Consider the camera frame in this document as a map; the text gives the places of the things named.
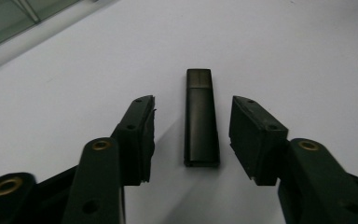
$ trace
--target brass screw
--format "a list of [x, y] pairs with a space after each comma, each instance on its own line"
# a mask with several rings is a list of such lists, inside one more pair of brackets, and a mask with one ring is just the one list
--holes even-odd
[[106, 142], [106, 141], [98, 141], [94, 144], [92, 144], [92, 149], [94, 150], [104, 150], [104, 149], [107, 149], [109, 148], [111, 145], [109, 142]]
[[310, 141], [301, 141], [298, 143], [302, 148], [306, 149], [306, 150], [309, 150], [309, 151], [317, 151], [319, 150], [319, 147], [310, 142]]
[[15, 176], [0, 183], [0, 196], [16, 191], [22, 185], [22, 179]]

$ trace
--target black usb stick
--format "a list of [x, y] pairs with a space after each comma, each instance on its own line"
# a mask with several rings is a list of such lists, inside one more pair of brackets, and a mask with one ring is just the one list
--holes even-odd
[[186, 85], [185, 165], [220, 164], [210, 69], [188, 69]]

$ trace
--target white table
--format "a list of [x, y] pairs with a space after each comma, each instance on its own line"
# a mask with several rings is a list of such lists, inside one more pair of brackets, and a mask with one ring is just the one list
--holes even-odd
[[[194, 67], [213, 73], [218, 170], [183, 165]], [[250, 181], [229, 146], [231, 99], [256, 100], [289, 139], [323, 143], [358, 175], [358, 0], [122, 0], [98, 10], [0, 66], [0, 175], [42, 181], [76, 165], [147, 94], [156, 151], [150, 183], [126, 187], [127, 223], [284, 223], [277, 188]]]

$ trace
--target glass panel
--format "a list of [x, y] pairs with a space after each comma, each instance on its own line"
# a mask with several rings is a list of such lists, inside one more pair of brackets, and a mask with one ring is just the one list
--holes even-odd
[[0, 43], [79, 0], [0, 0]]

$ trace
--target white surface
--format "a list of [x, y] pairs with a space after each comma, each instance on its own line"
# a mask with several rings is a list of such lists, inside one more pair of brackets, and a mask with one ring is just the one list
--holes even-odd
[[[222, 165], [183, 165], [185, 73], [212, 69]], [[78, 163], [131, 100], [157, 100], [151, 182], [128, 223], [284, 223], [276, 188], [229, 147], [232, 95], [323, 143], [358, 175], [357, 1], [119, 1], [0, 66], [0, 175], [38, 181]]]

